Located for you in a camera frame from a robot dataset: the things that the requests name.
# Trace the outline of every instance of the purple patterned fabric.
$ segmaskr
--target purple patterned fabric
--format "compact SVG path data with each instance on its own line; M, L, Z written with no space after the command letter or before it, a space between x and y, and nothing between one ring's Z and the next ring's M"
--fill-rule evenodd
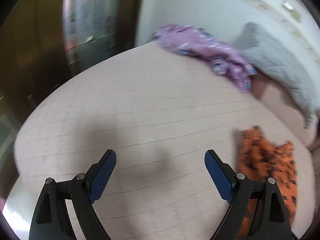
M200 56L218 75L232 78L241 92L250 90L250 75L256 71L241 53L203 29L190 25L168 24L155 31L153 40L175 53Z

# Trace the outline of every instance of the orange clothing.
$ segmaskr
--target orange clothing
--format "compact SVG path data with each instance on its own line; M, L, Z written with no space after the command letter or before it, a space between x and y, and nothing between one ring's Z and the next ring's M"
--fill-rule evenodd
M266 181L274 178L287 207L290 223L293 223L297 202L297 171L293 158L293 144L287 141L275 147L265 139L261 128L254 126L243 131L243 140L237 161L237 170L249 179ZM245 236L255 210L256 200L249 201L247 213L238 236Z

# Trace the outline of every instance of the bed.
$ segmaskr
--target bed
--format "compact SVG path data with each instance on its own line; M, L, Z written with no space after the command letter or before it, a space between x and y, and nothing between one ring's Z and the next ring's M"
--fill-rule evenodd
M112 239L208 240L228 204L204 166L204 153L214 149L235 169L239 132L253 125L275 144L291 140L295 146L292 228L301 237L316 201L310 152L252 94L240 93L204 61L154 42L105 60L53 92L21 128L15 159L37 198L47 177L71 179L113 149L116 168L93 205Z

